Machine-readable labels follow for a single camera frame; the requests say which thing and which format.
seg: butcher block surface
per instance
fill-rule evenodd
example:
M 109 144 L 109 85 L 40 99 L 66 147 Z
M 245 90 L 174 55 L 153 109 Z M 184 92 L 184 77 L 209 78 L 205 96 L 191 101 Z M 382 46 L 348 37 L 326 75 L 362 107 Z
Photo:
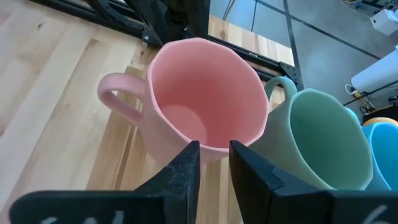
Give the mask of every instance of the butcher block surface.
M 293 65 L 292 51 L 210 17 L 209 34 Z M 96 95 L 108 73 L 144 78 L 157 53 L 140 39 L 22 0 L 0 2 L 0 223 L 36 190 L 134 190 L 164 164 Z M 132 95 L 118 93 L 131 106 Z M 270 106 L 284 100 L 283 89 Z M 201 165 L 197 223 L 241 223 L 228 158 Z

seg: pink mug handle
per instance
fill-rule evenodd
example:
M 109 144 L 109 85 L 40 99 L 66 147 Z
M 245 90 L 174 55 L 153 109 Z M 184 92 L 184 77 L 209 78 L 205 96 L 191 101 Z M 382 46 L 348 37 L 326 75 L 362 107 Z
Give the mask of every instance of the pink mug handle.
M 124 91 L 137 96 L 141 101 L 144 97 L 145 83 L 142 79 L 125 73 L 111 73 L 99 81 L 98 97 L 107 107 L 123 115 L 135 125 L 140 126 L 142 113 L 120 100 L 112 91 Z

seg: black cable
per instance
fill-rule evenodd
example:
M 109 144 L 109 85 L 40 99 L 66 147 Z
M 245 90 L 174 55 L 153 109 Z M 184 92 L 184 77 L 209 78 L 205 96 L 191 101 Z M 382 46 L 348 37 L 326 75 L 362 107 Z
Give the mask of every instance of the black cable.
M 232 0 L 229 0 L 228 5 L 226 6 L 226 9 L 225 9 L 225 12 L 224 12 L 224 15 L 223 15 L 223 20 L 226 20 L 226 12 L 228 12 L 229 7 L 231 7 L 230 6 L 231 5 L 231 1 Z
M 390 83 L 390 84 L 387 84 L 387 85 L 385 85 L 385 86 L 382 86 L 382 87 L 380 87 L 380 88 L 378 88 L 378 89 L 376 89 L 376 90 L 373 90 L 373 91 L 370 92 L 370 93 L 366 93 L 366 94 L 362 95 L 361 97 L 355 98 L 355 99 L 351 100 L 350 102 L 345 103 L 344 106 L 347 106 L 348 104 L 350 104 L 350 103 L 352 103 L 352 102 L 355 102 L 355 101 L 357 101 L 357 100 L 359 100 L 359 99 L 362 99 L 362 98 L 364 98 L 365 96 L 369 96 L 370 94 L 373 94 L 373 93 L 375 93 L 375 92 L 377 92 L 377 91 L 379 91 L 379 90 L 382 90 L 382 89 L 384 89 L 384 88 L 387 88 L 387 87 L 389 87 L 389 86 L 391 86 L 391 85 L 393 85 L 393 84 L 396 84 L 396 83 L 398 83 L 398 80 L 397 80 L 397 81 L 394 81 L 394 82 L 392 82 L 392 83 Z
M 254 20 L 255 20 L 255 18 L 256 18 L 257 1 L 258 1 L 258 0 L 256 0 L 256 3 L 254 4 L 253 21 L 251 22 L 251 30 L 250 30 L 251 32 L 253 32 Z
M 360 106 L 360 107 L 359 107 L 359 110 L 360 110 L 360 112 L 361 112 L 363 115 L 366 115 L 366 114 L 369 112 L 369 110 L 366 109 L 364 106 Z
M 371 99 L 372 99 L 372 94 L 369 95 L 368 99 L 365 99 L 366 100 L 365 106 L 359 107 L 359 110 L 362 112 L 362 114 L 366 114 L 366 113 L 370 113 L 371 112 L 371 110 L 368 109 L 368 106 L 372 106 L 370 104 Z

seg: green mug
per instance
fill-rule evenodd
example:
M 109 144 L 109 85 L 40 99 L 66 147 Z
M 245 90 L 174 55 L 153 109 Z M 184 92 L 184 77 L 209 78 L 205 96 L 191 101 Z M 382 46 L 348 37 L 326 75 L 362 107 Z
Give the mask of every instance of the green mug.
M 372 154 L 358 121 L 334 97 L 276 77 L 285 101 L 268 115 L 264 134 L 249 147 L 319 189 L 362 190 L 373 177 Z

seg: green mug handle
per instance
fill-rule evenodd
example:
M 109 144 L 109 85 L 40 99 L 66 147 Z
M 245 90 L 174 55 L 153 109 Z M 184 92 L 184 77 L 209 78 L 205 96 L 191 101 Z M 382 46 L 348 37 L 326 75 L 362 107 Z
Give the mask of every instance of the green mug handle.
M 272 92 L 278 84 L 281 84 L 285 90 L 285 100 L 290 100 L 297 93 L 296 85 L 291 79 L 287 77 L 275 77 L 271 78 L 264 87 L 268 100 L 271 99 Z

